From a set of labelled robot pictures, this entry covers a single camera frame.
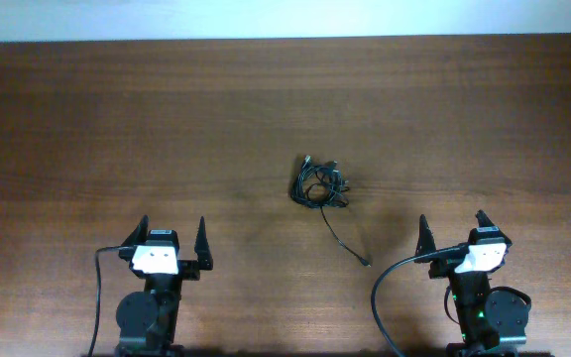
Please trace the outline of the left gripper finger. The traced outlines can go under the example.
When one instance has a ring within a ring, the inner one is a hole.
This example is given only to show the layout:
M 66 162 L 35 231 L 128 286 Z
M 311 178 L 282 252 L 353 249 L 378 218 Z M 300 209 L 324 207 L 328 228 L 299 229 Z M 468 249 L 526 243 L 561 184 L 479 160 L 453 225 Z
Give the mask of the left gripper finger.
M 134 231 L 123 241 L 121 247 L 133 247 L 146 242 L 148 236 L 149 216 L 144 215 Z
M 207 240 L 204 217 L 201 217 L 199 221 L 194 252 L 197 257 L 197 264 L 199 269 L 204 271 L 211 271 L 213 269 L 213 258 Z

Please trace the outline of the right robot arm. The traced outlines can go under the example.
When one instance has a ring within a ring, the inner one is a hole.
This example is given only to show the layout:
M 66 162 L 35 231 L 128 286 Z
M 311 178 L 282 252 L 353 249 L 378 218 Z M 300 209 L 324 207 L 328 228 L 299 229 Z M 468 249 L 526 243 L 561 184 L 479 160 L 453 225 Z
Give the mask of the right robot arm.
M 505 264 L 512 240 L 480 210 L 478 226 L 466 242 L 438 249 L 424 215 L 419 217 L 415 249 L 418 264 L 431 279 L 449 282 L 462 341 L 446 347 L 448 356 L 515 356 L 526 343 L 531 298 L 510 287 L 492 287 L 489 274 Z

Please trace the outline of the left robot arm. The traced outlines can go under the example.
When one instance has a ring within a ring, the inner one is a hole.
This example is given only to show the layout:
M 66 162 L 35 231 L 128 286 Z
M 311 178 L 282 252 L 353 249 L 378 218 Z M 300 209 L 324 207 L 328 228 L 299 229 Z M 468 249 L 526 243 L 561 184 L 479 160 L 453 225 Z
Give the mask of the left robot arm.
M 201 272 L 213 269 L 204 220 L 198 224 L 194 252 L 194 260 L 181 259 L 177 233 L 151 229 L 148 216 L 123 241 L 118 256 L 145 285 L 123 297 L 116 308 L 117 356 L 184 355 L 183 347 L 174 343 L 182 283 L 198 281 Z

